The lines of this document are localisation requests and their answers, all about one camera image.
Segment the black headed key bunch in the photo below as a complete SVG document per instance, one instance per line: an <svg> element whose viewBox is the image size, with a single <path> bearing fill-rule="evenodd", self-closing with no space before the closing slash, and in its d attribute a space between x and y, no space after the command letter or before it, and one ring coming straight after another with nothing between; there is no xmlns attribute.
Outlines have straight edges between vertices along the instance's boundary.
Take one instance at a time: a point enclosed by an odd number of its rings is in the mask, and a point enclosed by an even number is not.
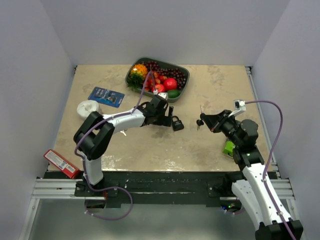
<svg viewBox="0 0 320 240"><path fill-rule="evenodd" d="M202 105L200 105L200 115L202 115L204 113L204 108ZM203 126L205 123L203 122L202 118L200 117L199 119L196 120L196 124L197 124L197 130L199 130L201 128L201 126Z"/></svg>

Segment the black padlock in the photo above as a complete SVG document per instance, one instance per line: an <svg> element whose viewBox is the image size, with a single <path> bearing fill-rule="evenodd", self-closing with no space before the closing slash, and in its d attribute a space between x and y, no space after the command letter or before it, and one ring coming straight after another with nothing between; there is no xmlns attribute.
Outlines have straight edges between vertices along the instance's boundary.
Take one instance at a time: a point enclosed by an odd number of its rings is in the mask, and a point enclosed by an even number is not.
<svg viewBox="0 0 320 240"><path fill-rule="evenodd" d="M183 122L176 115L172 116L171 126L174 132L181 131L185 128Z"/></svg>

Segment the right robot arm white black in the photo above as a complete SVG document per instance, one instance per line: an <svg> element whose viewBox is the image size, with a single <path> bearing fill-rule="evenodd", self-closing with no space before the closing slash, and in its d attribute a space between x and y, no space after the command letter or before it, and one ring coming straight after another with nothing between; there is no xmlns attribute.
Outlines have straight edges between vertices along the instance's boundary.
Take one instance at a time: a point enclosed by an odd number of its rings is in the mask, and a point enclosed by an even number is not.
<svg viewBox="0 0 320 240"><path fill-rule="evenodd" d="M223 192L236 196L255 227L257 240L299 240L303 226L283 206L271 180L268 167L256 145L258 124L250 119L237 121L230 110L218 114L202 112L197 125L212 133L223 133L234 145L233 160L242 177L223 183Z"/></svg>

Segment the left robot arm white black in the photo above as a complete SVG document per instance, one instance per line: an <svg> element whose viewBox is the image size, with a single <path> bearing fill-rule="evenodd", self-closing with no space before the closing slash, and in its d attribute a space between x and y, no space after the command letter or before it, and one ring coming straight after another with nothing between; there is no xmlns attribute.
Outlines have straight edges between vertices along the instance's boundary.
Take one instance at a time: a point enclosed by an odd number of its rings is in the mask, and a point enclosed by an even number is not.
<svg viewBox="0 0 320 240"><path fill-rule="evenodd" d="M168 126L168 117L165 115L168 106L168 94L160 92L150 101L128 111L109 115L94 111L89 114L73 137L76 143L74 154L82 158L83 176L87 182L85 189L88 193L99 196L104 190L101 182L104 178L102 155L112 136L147 125Z"/></svg>

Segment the green avocado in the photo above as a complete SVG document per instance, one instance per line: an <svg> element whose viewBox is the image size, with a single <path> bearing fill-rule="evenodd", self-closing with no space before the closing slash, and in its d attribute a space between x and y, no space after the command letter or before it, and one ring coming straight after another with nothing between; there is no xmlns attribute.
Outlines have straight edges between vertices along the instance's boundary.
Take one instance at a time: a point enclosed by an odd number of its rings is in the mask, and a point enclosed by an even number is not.
<svg viewBox="0 0 320 240"><path fill-rule="evenodd" d="M171 89L167 91L167 95L169 99L174 99L179 97L181 92L178 89Z"/></svg>

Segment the red apple front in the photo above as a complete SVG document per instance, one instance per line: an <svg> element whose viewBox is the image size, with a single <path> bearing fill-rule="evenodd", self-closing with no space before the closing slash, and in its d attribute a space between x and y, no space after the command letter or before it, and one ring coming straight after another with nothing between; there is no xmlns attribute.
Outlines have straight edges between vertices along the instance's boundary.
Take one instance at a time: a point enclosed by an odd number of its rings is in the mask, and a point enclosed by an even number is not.
<svg viewBox="0 0 320 240"><path fill-rule="evenodd" d="M165 86L163 84L158 83L158 84L156 84L155 86L152 87L152 92L156 93L156 94L165 93L166 92L166 88L165 88Z"/></svg>

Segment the red apple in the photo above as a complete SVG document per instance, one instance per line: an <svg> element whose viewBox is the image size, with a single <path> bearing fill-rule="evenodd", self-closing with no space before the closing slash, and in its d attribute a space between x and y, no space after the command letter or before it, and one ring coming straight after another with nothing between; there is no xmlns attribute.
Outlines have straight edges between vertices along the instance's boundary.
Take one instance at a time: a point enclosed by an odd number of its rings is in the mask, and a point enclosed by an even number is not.
<svg viewBox="0 0 320 240"><path fill-rule="evenodd" d="M163 82L164 88L166 91L175 90L178 87L177 81L174 78L167 78Z"/></svg>
<svg viewBox="0 0 320 240"><path fill-rule="evenodd" d="M166 92L166 88L165 88L165 86L163 84L158 83L158 84L156 84L155 86L152 87L152 92L156 93L156 94L165 93Z"/></svg>

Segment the red apple back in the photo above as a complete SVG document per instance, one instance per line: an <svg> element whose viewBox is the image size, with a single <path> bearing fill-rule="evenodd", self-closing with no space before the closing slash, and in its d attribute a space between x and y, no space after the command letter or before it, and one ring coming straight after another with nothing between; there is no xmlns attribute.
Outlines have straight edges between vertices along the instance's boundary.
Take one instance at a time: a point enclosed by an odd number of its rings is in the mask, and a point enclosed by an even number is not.
<svg viewBox="0 0 320 240"><path fill-rule="evenodd" d="M167 78L163 82L164 88L166 91L175 90L178 87L177 81L174 78Z"/></svg>

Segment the green black box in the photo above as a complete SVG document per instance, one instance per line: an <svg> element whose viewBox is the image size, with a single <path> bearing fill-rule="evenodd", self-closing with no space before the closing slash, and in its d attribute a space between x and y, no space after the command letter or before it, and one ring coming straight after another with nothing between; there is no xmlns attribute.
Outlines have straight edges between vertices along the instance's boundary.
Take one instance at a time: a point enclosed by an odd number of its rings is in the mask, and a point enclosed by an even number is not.
<svg viewBox="0 0 320 240"><path fill-rule="evenodd" d="M225 154L225 155L228 155L230 157L233 157L234 148L235 148L234 143L232 141L230 141L230 140L227 140L225 142L225 145L224 145L222 153Z"/></svg>

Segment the red cherry cluster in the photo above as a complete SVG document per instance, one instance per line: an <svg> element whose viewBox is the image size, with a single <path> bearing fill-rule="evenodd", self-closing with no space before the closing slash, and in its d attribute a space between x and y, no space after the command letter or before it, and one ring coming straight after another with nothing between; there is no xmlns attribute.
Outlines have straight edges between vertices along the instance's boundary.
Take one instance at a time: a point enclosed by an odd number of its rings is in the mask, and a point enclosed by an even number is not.
<svg viewBox="0 0 320 240"><path fill-rule="evenodd" d="M145 91L152 92L152 87L156 84L162 84L167 79L167 76L165 76L162 72L159 71L153 71L152 75L148 78Z"/></svg>

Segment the dark grape bunch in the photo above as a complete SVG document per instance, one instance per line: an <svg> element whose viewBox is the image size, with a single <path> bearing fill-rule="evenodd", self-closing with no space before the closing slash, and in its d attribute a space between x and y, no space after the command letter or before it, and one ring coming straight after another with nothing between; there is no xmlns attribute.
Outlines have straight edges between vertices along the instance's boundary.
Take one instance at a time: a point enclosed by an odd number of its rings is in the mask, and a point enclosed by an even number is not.
<svg viewBox="0 0 320 240"><path fill-rule="evenodd" d="M147 60L141 62L148 71L153 72L153 78L149 78L148 85L149 89L153 88L153 83L162 84L164 86L164 82L166 79L173 78L177 83L177 89L181 91L186 83L187 83L187 74L182 72L177 66L163 66L158 61Z"/></svg>

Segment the orange pineapple toy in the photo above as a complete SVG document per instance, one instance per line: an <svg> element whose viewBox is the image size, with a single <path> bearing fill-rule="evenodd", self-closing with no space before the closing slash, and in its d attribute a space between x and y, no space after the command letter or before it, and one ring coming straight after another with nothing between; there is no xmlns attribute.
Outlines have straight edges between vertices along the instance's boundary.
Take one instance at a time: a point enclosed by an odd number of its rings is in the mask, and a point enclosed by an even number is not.
<svg viewBox="0 0 320 240"><path fill-rule="evenodd" d="M130 75L139 75L145 78L147 74L148 69L144 64L135 64L130 70Z"/></svg>

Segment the blue card package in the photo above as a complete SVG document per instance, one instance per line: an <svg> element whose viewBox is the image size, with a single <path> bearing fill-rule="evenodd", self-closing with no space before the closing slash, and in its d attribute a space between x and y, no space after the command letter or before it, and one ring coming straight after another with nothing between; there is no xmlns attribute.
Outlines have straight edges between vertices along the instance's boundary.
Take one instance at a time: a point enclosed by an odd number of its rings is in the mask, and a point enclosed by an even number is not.
<svg viewBox="0 0 320 240"><path fill-rule="evenodd" d="M87 99L96 101L99 104L118 108L121 105L124 97L124 93L96 86Z"/></svg>

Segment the grey fruit tray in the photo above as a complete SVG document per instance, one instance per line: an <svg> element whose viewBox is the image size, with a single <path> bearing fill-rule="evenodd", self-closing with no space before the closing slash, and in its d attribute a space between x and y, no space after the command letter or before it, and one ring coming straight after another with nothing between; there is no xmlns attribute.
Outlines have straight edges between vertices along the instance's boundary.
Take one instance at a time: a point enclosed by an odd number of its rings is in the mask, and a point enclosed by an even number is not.
<svg viewBox="0 0 320 240"><path fill-rule="evenodd" d="M176 97L176 98L168 98L168 101L170 103L176 102L182 96L182 94L186 90L186 87L187 87L187 85L189 83L189 78L190 78L189 71L186 68L182 67L182 66L179 66L179 65L176 65L176 64L173 64L173 63L169 63L169 62L165 62L165 61L161 61L161 60L157 60L157 59L153 59L153 58L150 58L150 57L140 57L140 58L138 58L138 60L136 60L133 63L133 65L131 66L130 70L132 69L132 67L135 64L142 64L142 61L157 61L160 64L162 64L164 67L169 67L170 65L172 67L178 67L180 70L182 70L182 72L184 72L186 74L186 85L182 90L180 90L180 95L178 97ZM128 73L127 73L127 75L125 77L126 86L129 89L131 89L132 91L134 91L136 93L140 93L142 91L142 88L143 88L143 85L144 85L146 77L142 77L142 76L135 75L135 74L130 75L130 70L128 71ZM143 94L148 96L148 97L151 97L153 95L153 92L148 92L148 91L144 90Z"/></svg>

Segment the white paper roll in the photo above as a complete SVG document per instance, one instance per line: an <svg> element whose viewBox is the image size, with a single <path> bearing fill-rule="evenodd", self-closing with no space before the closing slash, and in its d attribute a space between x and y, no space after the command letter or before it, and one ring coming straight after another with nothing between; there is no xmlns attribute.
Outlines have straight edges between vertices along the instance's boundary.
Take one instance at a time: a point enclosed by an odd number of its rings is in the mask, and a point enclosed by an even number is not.
<svg viewBox="0 0 320 240"><path fill-rule="evenodd" d="M102 114L100 105L95 100L85 100L78 104L76 108L77 114L82 120L85 120L92 112Z"/></svg>

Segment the red box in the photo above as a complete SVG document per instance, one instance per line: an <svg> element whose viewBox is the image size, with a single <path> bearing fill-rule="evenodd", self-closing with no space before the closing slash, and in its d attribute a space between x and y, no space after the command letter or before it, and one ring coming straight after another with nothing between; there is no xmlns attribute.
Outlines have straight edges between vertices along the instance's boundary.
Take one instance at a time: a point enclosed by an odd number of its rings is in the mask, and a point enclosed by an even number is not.
<svg viewBox="0 0 320 240"><path fill-rule="evenodd" d="M52 149L49 149L43 156L70 179L75 179L80 173L80 170L75 165Z"/></svg>

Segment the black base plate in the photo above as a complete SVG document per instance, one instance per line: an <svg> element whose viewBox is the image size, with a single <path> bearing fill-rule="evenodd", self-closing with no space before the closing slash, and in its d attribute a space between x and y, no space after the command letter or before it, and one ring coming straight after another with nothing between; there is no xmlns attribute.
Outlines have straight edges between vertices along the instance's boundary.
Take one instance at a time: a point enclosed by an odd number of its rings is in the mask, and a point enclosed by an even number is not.
<svg viewBox="0 0 320 240"><path fill-rule="evenodd" d="M104 172L97 186L89 187L83 177L67 179L60 172L49 172L45 180L62 182L77 198L89 199L91 207L120 208L122 204L205 205L225 207L235 195L232 181L241 178L235 172Z"/></svg>

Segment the aluminium frame rail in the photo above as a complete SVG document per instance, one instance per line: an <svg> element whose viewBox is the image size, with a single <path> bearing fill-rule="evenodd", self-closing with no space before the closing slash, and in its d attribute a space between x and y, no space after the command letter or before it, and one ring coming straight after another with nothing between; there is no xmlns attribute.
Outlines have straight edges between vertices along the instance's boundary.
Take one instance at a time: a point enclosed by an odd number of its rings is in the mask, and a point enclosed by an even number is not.
<svg viewBox="0 0 320 240"><path fill-rule="evenodd" d="M273 188L275 189L278 197L283 200L294 200L294 193L291 187L290 180L288 178L281 178L281 174L279 172L278 164L276 162L274 153L272 151L273 143L270 141L269 133L266 127L266 122L263 116L261 103L256 103L256 108L259 114L259 118L262 124L262 129L264 132L264 137L267 144L267 149L269 153L271 153L271 160L269 164L269 168L272 169L272 171L268 172L269 177L271 178L270 181L272 182Z"/></svg>

